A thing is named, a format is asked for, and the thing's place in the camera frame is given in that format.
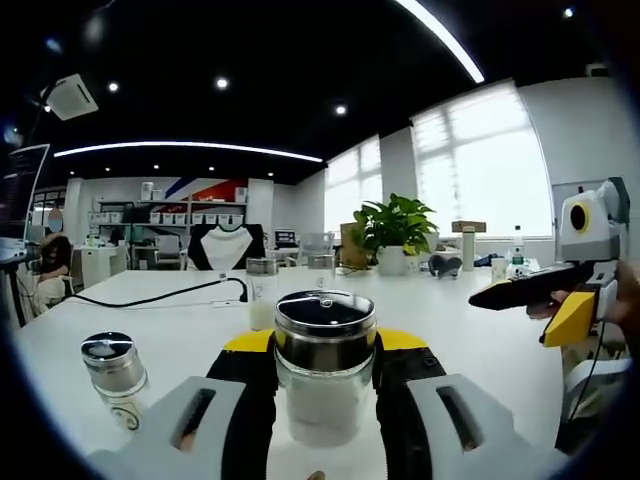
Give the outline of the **person's right hand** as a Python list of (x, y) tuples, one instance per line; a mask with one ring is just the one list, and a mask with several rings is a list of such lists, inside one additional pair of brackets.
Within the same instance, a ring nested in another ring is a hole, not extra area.
[[(615, 277), (618, 282), (616, 301), (607, 309), (604, 319), (622, 327), (627, 319), (639, 315), (639, 281), (634, 270), (624, 261), (617, 263)], [(550, 318), (568, 296), (568, 291), (553, 291), (550, 300), (527, 306), (526, 313), (533, 320)]]

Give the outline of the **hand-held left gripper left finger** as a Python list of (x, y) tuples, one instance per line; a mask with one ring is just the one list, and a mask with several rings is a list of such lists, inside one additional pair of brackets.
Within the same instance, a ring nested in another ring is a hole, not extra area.
[(123, 447), (87, 461), (102, 479), (264, 479), (277, 389), (273, 331), (241, 334), (206, 376), (156, 401)]

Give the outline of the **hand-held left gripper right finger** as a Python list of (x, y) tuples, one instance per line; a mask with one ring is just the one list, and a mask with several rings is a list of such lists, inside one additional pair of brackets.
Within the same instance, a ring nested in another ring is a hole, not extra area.
[(372, 380), (390, 479), (549, 479), (568, 460), (528, 442), (508, 408), (407, 332), (378, 330)]

